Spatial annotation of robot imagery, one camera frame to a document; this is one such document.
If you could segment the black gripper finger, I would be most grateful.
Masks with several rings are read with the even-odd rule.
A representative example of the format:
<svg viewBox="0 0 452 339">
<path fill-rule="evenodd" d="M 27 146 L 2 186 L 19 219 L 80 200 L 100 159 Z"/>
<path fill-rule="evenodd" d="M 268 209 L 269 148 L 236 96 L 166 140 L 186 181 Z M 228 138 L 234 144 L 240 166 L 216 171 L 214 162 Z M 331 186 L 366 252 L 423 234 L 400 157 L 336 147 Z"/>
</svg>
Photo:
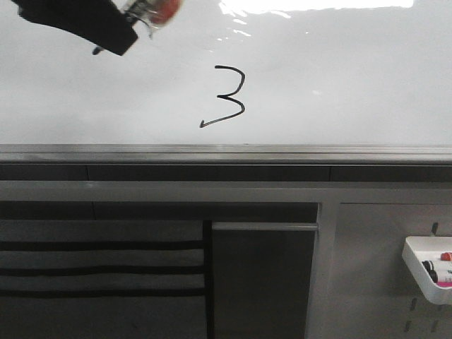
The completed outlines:
<svg viewBox="0 0 452 339">
<path fill-rule="evenodd" d="M 124 55 L 138 36 L 112 1 L 15 1 L 18 15 L 35 24 L 64 30 L 116 55 Z"/>
</svg>

